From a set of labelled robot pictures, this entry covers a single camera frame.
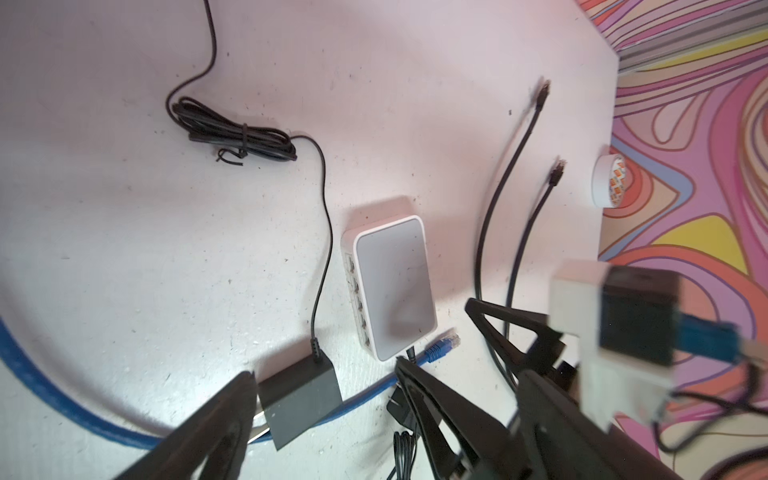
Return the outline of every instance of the black power adapter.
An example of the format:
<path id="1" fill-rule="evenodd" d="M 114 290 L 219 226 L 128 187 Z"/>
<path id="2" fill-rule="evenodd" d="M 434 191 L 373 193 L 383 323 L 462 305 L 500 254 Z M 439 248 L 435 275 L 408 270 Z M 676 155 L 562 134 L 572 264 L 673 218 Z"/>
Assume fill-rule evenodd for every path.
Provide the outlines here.
<path id="1" fill-rule="evenodd" d="M 318 349 L 259 384 L 264 420 L 280 450 L 342 404 L 339 380 Z"/>

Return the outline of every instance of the black box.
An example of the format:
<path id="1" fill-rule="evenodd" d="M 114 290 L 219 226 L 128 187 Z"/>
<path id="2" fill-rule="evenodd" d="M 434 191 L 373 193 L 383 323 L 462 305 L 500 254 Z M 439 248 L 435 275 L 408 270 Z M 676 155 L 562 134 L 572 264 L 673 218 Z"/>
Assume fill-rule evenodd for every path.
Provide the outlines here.
<path id="1" fill-rule="evenodd" d="M 341 403 L 336 371 L 326 354 L 309 355 L 259 384 L 264 419 L 280 450 Z"/>
<path id="2" fill-rule="evenodd" d="M 614 265 L 603 283 L 600 346 L 671 366 L 680 322 L 680 274 Z"/>

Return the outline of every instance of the black phone cable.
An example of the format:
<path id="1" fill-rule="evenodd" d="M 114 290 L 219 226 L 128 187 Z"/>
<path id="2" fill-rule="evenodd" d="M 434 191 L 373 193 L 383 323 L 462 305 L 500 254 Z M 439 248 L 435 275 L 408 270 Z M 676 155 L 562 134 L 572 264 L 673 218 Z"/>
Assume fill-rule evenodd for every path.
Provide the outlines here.
<path id="1" fill-rule="evenodd" d="M 515 164 L 517 164 L 525 144 L 528 143 L 528 138 L 531 136 L 533 128 L 536 125 L 536 121 L 538 120 L 538 116 L 541 114 L 541 110 L 544 108 L 544 103 L 547 101 L 547 96 L 549 96 L 549 81 L 546 81 L 541 87 L 541 90 L 538 91 L 531 123 L 528 124 L 528 129 L 525 131 L 525 134 L 520 140 L 520 144 L 518 145 L 517 150 L 515 150 L 515 153 L 512 155 L 512 159 L 509 161 L 507 168 L 504 170 L 504 174 L 502 175 L 501 180 L 498 182 L 496 190 L 494 190 L 493 196 L 491 197 L 491 203 L 488 205 L 488 209 L 485 212 L 485 217 L 483 218 L 482 226 L 480 227 L 480 235 L 478 237 L 478 248 L 475 254 L 475 297 L 478 300 L 482 300 L 482 254 L 483 249 L 485 248 L 485 237 L 488 235 L 488 227 L 491 224 L 493 211 L 496 208 L 499 197 L 502 195 L 504 186 L 507 184 L 507 179 L 512 173 L 512 169 L 515 167 Z M 499 371 L 499 373 L 501 373 L 502 377 L 507 382 L 507 385 L 509 385 L 509 388 L 512 389 L 513 392 L 516 392 L 518 388 L 517 382 L 513 377 L 507 374 L 506 369 L 501 363 L 501 360 L 498 359 L 496 352 L 493 350 L 493 347 L 487 341 L 486 346 L 488 347 L 488 352 L 491 354 L 493 363 L 496 365 L 496 369 Z"/>
<path id="2" fill-rule="evenodd" d="M 541 212 L 541 209 L 544 207 L 544 204 L 547 202 L 549 194 L 551 194 L 552 190 L 554 190 L 558 183 L 560 183 L 560 179 L 563 177 L 564 169 L 565 162 L 563 160 L 558 160 L 557 163 L 554 164 L 554 167 L 549 172 L 547 190 L 545 190 L 544 194 L 541 196 L 541 199 L 538 201 L 536 208 L 533 210 L 533 213 L 528 218 L 528 222 L 525 224 L 525 229 L 523 230 L 522 237 L 520 237 L 520 243 L 518 244 L 518 252 L 515 254 L 515 262 L 512 264 L 512 273 L 509 275 L 509 284 L 507 285 L 507 300 L 504 303 L 508 307 L 512 307 L 512 297 L 515 295 L 515 284 L 518 281 L 518 273 L 520 272 L 520 265 L 523 261 L 525 246 L 528 245 L 528 238 L 531 236 L 531 232 L 533 231 L 533 225 L 536 222 L 536 218 Z M 509 323 L 507 322 L 504 322 L 504 338 L 509 340 Z M 512 375 L 512 372 L 509 368 L 507 368 L 507 374 L 510 376 Z"/>

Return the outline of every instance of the roll of tape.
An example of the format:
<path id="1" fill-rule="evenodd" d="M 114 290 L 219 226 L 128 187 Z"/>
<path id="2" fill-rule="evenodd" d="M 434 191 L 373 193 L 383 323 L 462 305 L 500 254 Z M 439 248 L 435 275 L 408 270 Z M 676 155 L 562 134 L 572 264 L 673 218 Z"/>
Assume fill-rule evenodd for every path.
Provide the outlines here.
<path id="1" fill-rule="evenodd" d="M 601 208 L 616 208 L 627 189 L 627 164 L 622 155 L 598 158 L 592 173 L 592 201 Z"/>

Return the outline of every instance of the psychedelic patterned surface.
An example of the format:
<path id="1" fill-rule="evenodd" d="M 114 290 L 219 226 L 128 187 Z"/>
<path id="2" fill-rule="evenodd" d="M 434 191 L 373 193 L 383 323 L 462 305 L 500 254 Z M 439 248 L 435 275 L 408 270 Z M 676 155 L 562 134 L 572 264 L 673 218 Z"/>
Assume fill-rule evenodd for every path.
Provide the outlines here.
<path id="1" fill-rule="evenodd" d="M 755 0 L 579 0 L 616 51 Z"/>
<path id="2" fill-rule="evenodd" d="M 611 147 L 627 158 L 629 187 L 622 205 L 604 212 L 600 259 L 680 272 L 684 310 L 735 322 L 743 336 L 768 343 L 768 30 L 619 77 Z M 733 397 L 743 371 L 680 356 L 676 377 L 686 389 Z M 760 399 L 768 400 L 768 388 Z M 677 422 L 664 433 L 670 439 L 717 413 L 701 403 L 670 412 Z M 617 420 L 684 478 L 768 441 L 768 423 L 755 430 L 759 420 L 739 415 L 694 444 L 687 460 L 671 458 L 659 454 L 648 428 Z M 750 465 L 728 478 L 765 478 L 766 468 Z"/>

